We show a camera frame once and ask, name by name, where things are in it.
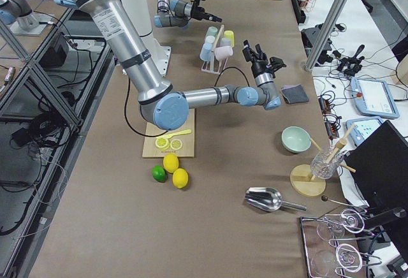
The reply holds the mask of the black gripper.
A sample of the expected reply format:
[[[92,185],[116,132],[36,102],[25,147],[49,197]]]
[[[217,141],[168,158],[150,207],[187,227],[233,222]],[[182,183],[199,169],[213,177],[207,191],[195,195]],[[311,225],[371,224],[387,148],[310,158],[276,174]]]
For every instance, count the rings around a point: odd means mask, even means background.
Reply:
[[[275,78],[275,72],[281,68],[285,68],[286,64],[284,61],[278,57],[271,57],[268,60],[267,55],[262,51],[260,44],[256,44],[256,53],[254,56],[254,51],[249,45],[248,40],[244,40],[244,47],[242,53],[244,55],[246,62],[251,62],[251,71],[254,78],[257,78],[261,74],[269,73]]]
[[[222,18],[219,18],[213,14],[205,13],[205,9],[200,6],[200,2],[205,0],[192,0],[190,17],[196,20],[209,20],[212,22],[222,22]]]

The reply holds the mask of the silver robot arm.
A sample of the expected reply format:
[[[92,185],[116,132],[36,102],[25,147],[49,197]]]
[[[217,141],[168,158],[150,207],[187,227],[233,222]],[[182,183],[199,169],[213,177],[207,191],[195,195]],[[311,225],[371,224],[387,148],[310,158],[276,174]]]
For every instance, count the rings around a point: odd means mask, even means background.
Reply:
[[[157,0],[157,14],[154,16],[156,27],[187,27],[191,19],[222,22],[222,18],[207,13],[200,5],[201,1]]]
[[[244,43],[244,57],[252,63],[255,87],[211,87],[177,92],[160,74],[148,48],[143,43],[121,0],[54,0],[55,3],[88,13],[113,50],[130,81],[138,91],[142,117],[158,128],[174,130],[187,120],[192,108],[238,103],[260,105],[273,110],[281,105],[274,83],[275,71],[284,67],[281,59],[268,58],[257,45]]]

